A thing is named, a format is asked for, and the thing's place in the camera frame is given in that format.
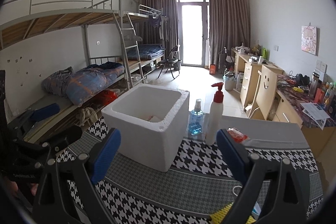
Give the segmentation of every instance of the door frame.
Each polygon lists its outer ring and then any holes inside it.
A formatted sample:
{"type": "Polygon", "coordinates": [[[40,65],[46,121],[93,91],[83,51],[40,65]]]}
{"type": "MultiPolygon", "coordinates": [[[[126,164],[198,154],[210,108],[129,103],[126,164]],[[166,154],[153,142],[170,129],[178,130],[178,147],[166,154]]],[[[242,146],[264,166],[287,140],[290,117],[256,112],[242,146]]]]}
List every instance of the door frame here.
{"type": "Polygon", "coordinates": [[[206,56],[206,40],[208,39],[208,5],[209,3],[203,0],[203,2],[177,2],[177,15],[178,15],[178,38],[180,42],[180,56],[182,57],[182,66],[189,67],[205,67],[205,56],[206,56]],[[202,30],[202,64],[201,65],[193,65],[193,64],[185,64],[183,63],[183,30],[182,30],[182,6],[183,5],[198,5],[202,7],[202,22],[203,22],[203,30],[202,30]]]}

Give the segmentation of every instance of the light switch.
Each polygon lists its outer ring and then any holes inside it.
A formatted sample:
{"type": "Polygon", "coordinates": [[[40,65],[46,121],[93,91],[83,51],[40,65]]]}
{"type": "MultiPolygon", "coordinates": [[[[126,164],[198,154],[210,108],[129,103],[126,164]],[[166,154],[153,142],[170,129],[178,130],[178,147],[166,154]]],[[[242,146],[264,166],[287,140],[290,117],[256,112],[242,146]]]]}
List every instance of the light switch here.
{"type": "Polygon", "coordinates": [[[327,72],[327,64],[326,63],[323,63],[321,62],[321,69],[320,69],[321,72],[327,72]]]}

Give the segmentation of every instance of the smiley face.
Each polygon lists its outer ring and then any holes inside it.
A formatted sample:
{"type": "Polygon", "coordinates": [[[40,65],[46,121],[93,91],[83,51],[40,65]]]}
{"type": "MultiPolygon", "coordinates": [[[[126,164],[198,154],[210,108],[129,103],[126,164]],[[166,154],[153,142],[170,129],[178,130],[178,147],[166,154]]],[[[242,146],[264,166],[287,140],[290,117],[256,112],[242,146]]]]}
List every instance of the smiley face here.
{"type": "Polygon", "coordinates": [[[264,80],[264,89],[268,89],[268,82],[269,82],[269,78],[267,78],[267,82],[266,82],[266,75],[265,75],[265,80],[264,80]]]}

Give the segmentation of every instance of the blue gripper pad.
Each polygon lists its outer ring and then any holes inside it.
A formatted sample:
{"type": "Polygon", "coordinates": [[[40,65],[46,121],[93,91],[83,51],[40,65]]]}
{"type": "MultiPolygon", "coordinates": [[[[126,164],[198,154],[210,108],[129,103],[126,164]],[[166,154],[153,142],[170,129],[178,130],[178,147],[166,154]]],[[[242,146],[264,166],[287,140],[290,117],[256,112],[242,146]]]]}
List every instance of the blue gripper pad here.
{"type": "Polygon", "coordinates": [[[101,181],[110,167],[110,164],[120,146],[121,135],[116,128],[110,129],[102,142],[96,143],[87,162],[88,175],[93,185],[101,181]]]}
{"type": "Polygon", "coordinates": [[[53,103],[51,105],[42,107],[38,110],[35,110],[31,115],[30,119],[34,122],[40,122],[46,118],[49,118],[60,111],[60,107],[58,104],[53,103]]]}
{"type": "Polygon", "coordinates": [[[216,140],[223,160],[230,168],[233,177],[245,185],[249,177],[248,167],[250,161],[248,152],[242,144],[236,143],[225,129],[217,132],[216,140]]]}

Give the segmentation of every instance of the curtain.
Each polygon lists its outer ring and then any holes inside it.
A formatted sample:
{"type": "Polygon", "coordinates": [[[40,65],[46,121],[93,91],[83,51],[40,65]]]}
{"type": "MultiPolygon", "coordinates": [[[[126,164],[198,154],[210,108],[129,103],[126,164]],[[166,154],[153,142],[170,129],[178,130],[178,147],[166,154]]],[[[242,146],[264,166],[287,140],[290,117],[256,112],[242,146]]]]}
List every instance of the curtain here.
{"type": "MultiPolygon", "coordinates": [[[[170,50],[178,44],[178,17],[176,0],[139,0],[139,3],[157,10],[163,8],[163,14],[168,17],[164,24],[163,42],[166,48],[166,58],[170,50]]],[[[142,44],[159,44],[159,28],[154,28],[148,22],[139,23],[139,35],[142,37],[142,44]]]]}
{"type": "Polygon", "coordinates": [[[219,63],[226,47],[250,46],[250,14],[247,0],[209,0],[210,64],[219,63]]]}

